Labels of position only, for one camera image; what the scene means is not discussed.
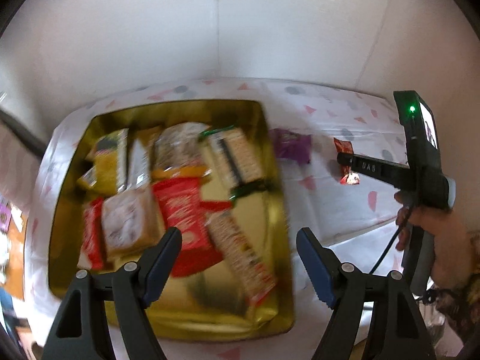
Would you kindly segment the person right hand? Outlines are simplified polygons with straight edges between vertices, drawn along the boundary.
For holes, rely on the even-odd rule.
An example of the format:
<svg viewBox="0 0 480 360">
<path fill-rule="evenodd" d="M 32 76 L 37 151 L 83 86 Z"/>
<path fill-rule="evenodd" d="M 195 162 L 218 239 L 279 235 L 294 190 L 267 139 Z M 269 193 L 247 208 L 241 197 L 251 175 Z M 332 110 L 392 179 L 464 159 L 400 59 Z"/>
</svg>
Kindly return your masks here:
<svg viewBox="0 0 480 360">
<path fill-rule="evenodd" d="M 403 205 L 397 213 L 397 224 L 405 218 L 413 226 L 418 226 L 433 235 L 434 256 L 431 278 L 442 289 L 458 289 L 467 285 L 476 269 L 477 258 L 461 218 L 455 211 L 418 206 L 408 208 L 409 196 L 406 192 L 394 195 L 397 203 Z"/>
</svg>

